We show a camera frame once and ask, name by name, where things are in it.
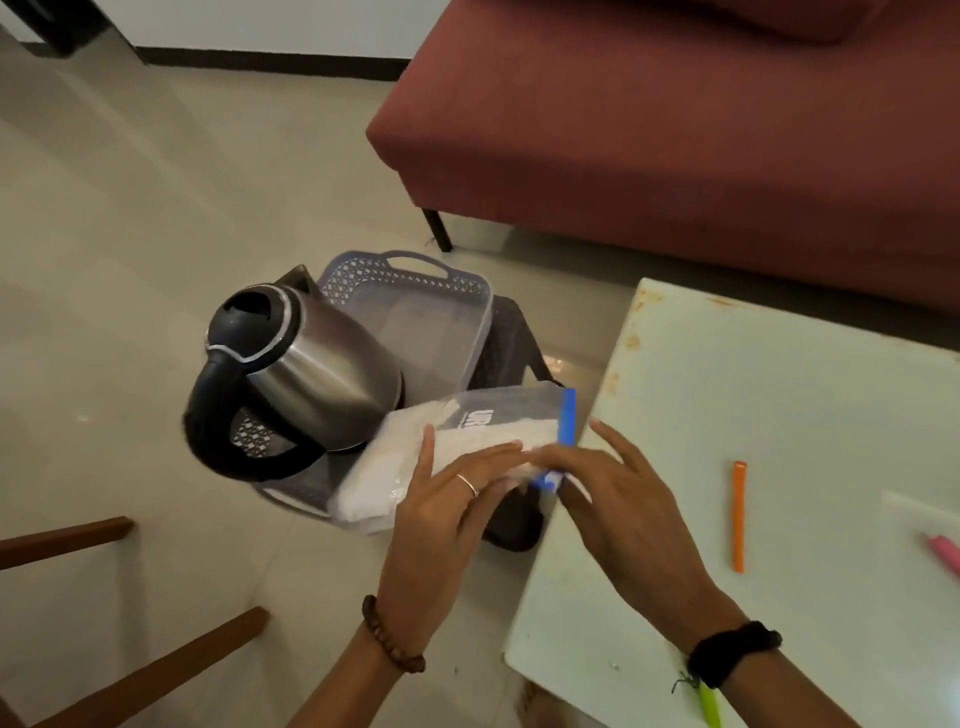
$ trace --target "white wall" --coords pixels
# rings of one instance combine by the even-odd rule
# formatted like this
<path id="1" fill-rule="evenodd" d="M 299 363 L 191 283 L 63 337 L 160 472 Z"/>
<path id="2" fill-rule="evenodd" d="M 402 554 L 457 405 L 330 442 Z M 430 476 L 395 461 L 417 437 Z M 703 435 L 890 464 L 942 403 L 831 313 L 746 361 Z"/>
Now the white wall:
<path id="1" fill-rule="evenodd" d="M 43 38 L 34 33 L 29 25 L 24 23 L 2 2 L 0 2 L 0 25 L 20 42 L 43 42 Z"/>
<path id="2" fill-rule="evenodd" d="M 448 0 L 98 0 L 133 45 L 413 58 Z"/>

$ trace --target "hand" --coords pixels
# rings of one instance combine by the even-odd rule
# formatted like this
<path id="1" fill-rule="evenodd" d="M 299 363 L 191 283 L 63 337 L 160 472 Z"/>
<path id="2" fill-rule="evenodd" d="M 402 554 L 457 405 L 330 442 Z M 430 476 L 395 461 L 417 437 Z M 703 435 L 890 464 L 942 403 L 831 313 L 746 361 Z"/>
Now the hand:
<path id="1" fill-rule="evenodd" d="M 517 485 L 503 474 L 528 458 L 517 441 L 461 455 L 432 475 L 433 447 L 429 426 L 407 496 L 396 508 L 376 598 L 387 633 L 411 657 L 423 653 L 450 613 L 484 528 Z M 478 497 L 458 474 L 480 492 Z"/>
<path id="2" fill-rule="evenodd" d="M 684 654 L 745 623 L 710 579 L 676 499 L 643 453 L 599 420 L 590 428 L 622 463 L 602 450 L 559 445 L 534 450 L 530 462 L 583 483 L 592 502 L 566 481 L 560 500 L 620 596 Z"/>

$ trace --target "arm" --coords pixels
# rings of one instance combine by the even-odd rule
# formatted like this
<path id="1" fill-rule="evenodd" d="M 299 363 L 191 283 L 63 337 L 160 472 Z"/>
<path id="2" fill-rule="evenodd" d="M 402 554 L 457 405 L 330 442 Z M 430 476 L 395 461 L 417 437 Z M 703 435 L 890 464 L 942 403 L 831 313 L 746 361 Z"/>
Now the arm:
<path id="1" fill-rule="evenodd" d="M 450 613 L 484 528 L 516 485 L 501 476 L 528 456 L 520 442 L 507 443 L 463 455 L 433 475 L 433 447 L 428 427 L 407 496 L 396 509 L 376 595 L 384 629 L 409 657 L 423 653 Z M 402 675 L 361 624 L 287 728 L 366 728 Z"/>
<path id="2" fill-rule="evenodd" d="M 402 674 L 367 625 L 361 624 L 337 664 L 303 703 L 288 728 L 370 725 Z"/>
<path id="3" fill-rule="evenodd" d="M 566 482 L 560 499 L 617 592 L 684 655 L 749 621 L 713 583 L 677 501 L 640 450 L 608 425 L 591 420 L 590 427 L 622 462 L 562 446 L 530 460 L 583 483 L 589 499 Z M 750 728 L 857 728 L 779 651 L 745 657 L 722 691 Z"/>

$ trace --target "wooden chair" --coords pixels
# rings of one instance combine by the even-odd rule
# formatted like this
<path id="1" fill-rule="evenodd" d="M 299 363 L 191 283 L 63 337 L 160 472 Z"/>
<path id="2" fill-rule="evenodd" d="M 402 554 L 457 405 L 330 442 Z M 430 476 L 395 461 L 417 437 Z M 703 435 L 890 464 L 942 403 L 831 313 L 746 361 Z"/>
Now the wooden chair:
<path id="1" fill-rule="evenodd" d="M 135 526 L 132 520 L 121 517 L 0 541 L 0 570 L 119 541 Z M 268 621 L 270 613 L 267 610 L 253 607 L 169 655 L 45 718 L 34 728 L 119 726 L 248 643 L 263 632 Z M 3 699 L 0 699 L 0 728 L 26 728 Z"/>

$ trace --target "black kettle handle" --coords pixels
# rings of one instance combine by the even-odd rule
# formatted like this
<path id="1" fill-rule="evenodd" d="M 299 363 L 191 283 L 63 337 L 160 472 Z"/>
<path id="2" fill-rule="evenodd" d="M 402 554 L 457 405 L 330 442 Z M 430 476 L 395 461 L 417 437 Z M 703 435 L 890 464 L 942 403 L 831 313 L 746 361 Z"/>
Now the black kettle handle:
<path id="1" fill-rule="evenodd" d="M 249 387 L 236 359 L 226 352 L 208 354 L 183 413 L 183 433 L 198 460 L 225 477 L 259 483 L 299 473 L 326 452 L 321 445 L 299 443 L 278 455 L 250 457 L 234 445 L 230 426 L 251 398 Z"/>

